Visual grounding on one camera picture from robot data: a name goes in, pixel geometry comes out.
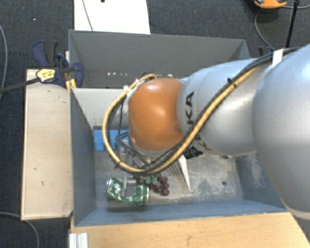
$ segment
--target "dark carpet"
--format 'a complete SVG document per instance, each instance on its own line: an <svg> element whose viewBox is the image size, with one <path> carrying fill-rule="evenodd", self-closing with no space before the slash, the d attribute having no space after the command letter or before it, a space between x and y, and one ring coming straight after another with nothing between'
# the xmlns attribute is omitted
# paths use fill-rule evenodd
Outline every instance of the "dark carpet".
<svg viewBox="0 0 310 248"><path fill-rule="evenodd" d="M300 0L308 5L310 0ZM147 0L153 34L193 35L245 39L252 57L265 44L254 26L258 9L247 0ZM286 44L290 9L261 12L258 26L276 49ZM6 86L24 80L27 67L37 66L32 45L57 40L58 52L68 49L68 29L73 28L73 0L0 0L0 23L8 43ZM310 43L310 8L298 10L291 46ZM4 67L0 34L0 85ZM4 94L0 106L0 211L20 213L23 157L24 89ZM68 220L33 221L40 247L67 247ZM0 216L0 247L36 247L25 223Z"/></svg>

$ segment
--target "blue object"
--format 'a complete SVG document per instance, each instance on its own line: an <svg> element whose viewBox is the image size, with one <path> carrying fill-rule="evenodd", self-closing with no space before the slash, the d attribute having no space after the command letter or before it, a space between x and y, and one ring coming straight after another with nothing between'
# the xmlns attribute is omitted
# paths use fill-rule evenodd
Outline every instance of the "blue object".
<svg viewBox="0 0 310 248"><path fill-rule="evenodd" d="M121 133L127 132L127 130L120 130ZM117 149L116 136L118 135L118 130L110 130L110 141L113 146L113 149ZM104 141L102 137L102 130L94 130L94 150L95 151L104 151Z"/></svg>
<svg viewBox="0 0 310 248"><path fill-rule="evenodd" d="M62 53L56 55L57 41L46 42L40 40L32 46L32 55L34 59L39 63L41 68L51 67L55 70L55 80L50 81L51 84L56 84L61 87L66 87L66 81L64 73L70 73L70 78L75 79L76 86L81 87L84 80L84 71L80 61L76 61L72 64L72 68L69 68L69 63ZM60 65L55 64L55 60L58 59Z"/></svg>

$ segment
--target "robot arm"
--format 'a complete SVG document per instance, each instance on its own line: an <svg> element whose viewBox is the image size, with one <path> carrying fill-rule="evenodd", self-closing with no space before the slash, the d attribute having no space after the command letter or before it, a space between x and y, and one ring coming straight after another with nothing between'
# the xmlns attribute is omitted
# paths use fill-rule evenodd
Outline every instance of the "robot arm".
<svg viewBox="0 0 310 248"><path fill-rule="evenodd" d="M191 145L222 156L257 151L283 204L310 223L310 44L284 50L276 66L271 57L141 84L129 100L129 135L131 150L145 161L136 167L117 159L117 165L157 173ZM310 229L306 234L310 240Z"/></svg>

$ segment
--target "gray robot arm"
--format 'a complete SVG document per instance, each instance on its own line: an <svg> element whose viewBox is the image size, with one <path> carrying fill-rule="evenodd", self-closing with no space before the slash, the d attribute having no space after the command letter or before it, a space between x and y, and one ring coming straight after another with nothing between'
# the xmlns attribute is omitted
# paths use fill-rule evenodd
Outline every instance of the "gray robot arm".
<svg viewBox="0 0 310 248"><path fill-rule="evenodd" d="M186 132L202 108L251 60L221 64L185 79L178 118ZM207 153L254 151L283 204L310 241L310 44L262 65L213 112L193 145Z"/></svg>

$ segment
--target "wooden table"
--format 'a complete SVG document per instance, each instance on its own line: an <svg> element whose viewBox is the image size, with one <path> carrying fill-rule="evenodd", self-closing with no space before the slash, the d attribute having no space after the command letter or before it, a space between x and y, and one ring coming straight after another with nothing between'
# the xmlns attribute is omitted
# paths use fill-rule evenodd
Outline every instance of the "wooden table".
<svg viewBox="0 0 310 248"><path fill-rule="evenodd" d="M168 222L74 227L89 248L310 248L289 212Z"/></svg>

